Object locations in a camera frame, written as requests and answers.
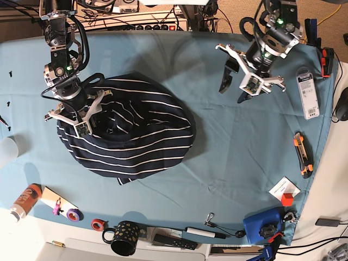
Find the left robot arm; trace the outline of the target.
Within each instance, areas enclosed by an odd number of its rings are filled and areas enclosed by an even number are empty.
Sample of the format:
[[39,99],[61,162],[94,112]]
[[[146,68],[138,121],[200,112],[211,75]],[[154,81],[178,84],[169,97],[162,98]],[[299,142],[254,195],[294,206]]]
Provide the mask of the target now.
[[242,94],[238,103],[260,94],[269,94],[277,85],[282,91],[286,85],[282,76],[270,74],[271,65],[277,58],[286,58],[291,49],[299,44],[303,28],[297,17],[296,1],[261,1],[254,17],[244,17],[239,23],[242,35],[251,46],[246,52],[232,45],[216,45],[227,53],[219,93],[224,93],[232,83],[232,74],[243,72],[239,85]]

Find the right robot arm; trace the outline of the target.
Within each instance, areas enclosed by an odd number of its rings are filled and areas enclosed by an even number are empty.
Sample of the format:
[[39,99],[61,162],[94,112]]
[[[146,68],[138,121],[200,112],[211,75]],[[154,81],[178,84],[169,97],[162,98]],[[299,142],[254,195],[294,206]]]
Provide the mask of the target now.
[[43,73],[47,89],[41,97],[59,102],[58,109],[49,111],[46,120],[59,120],[72,126],[78,135],[86,135],[96,127],[94,116],[101,113],[101,101],[111,92],[88,93],[88,88],[104,82],[101,73],[84,81],[79,79],[88,65],[90,50],[85,29],[75,15],[72,1],[40,1],[39,16],[47,22],[44,36],[51,54]]

